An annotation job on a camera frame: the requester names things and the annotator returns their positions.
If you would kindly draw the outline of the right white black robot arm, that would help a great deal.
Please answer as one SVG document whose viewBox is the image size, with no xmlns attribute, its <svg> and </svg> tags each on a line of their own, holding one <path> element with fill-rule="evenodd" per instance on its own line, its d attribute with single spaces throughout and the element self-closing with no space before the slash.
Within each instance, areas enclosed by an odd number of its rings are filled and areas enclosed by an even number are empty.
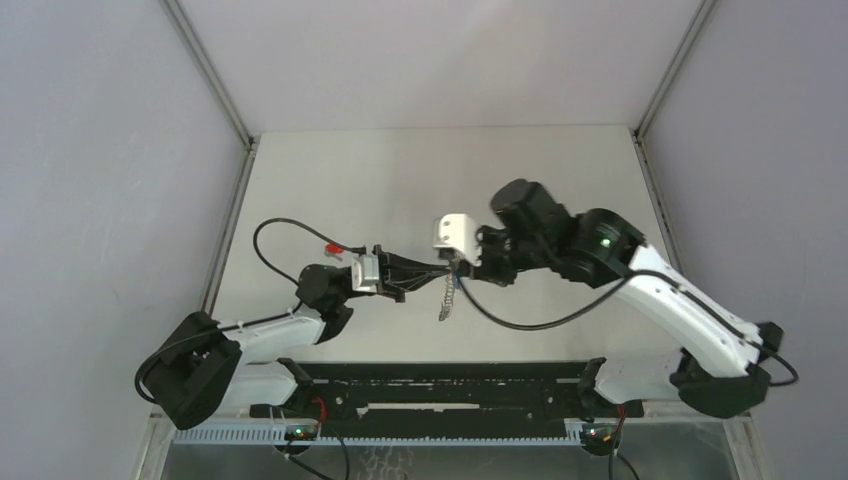
<svg viewBox="0 0 848 480">
<path fill-rule="evenodd" d="M 678 399 L 701 414 L 728 419 L 760 405 L 776 387 L 764 364 L 777 358 L 782 329 L 731 314 L 621 215 L 605 208 L 572 214 L 542 184 L 526 179 L 498 190 L 490 207 L 501 227 L 477 229 L 480 257 L 472 279 L 507 286 L 520 273 L 547 269 L 598 290 L 601 301 L 626 302 L 679 344 L 672 354 L 589 361 L 577 391 L 587 414 Z"/>
</svg>

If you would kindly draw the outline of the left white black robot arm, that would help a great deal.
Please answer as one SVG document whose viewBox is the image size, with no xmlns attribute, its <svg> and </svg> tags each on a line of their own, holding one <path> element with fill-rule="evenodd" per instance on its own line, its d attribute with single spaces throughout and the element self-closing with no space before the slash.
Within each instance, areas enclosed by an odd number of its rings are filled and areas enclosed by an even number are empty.
<svg viewBox="0 0 848 480">
<path fill-rule="evenodd" d="M 337 337 L 353 316 L 348 301 L 381 296 L 397 303 L 449 274 L 374 247 L 347 267 L 309 264 L 296 281 L 296 303 L 281 314 L 224 324 L 204 311 L 186 316 L 145 359 L 134 377 L 137 394 L 158 406 L 179 430 L 220 411 L 274 405 L 290 417 L 305 414 L 313 394 L 284 353 Z"/>
</svg>

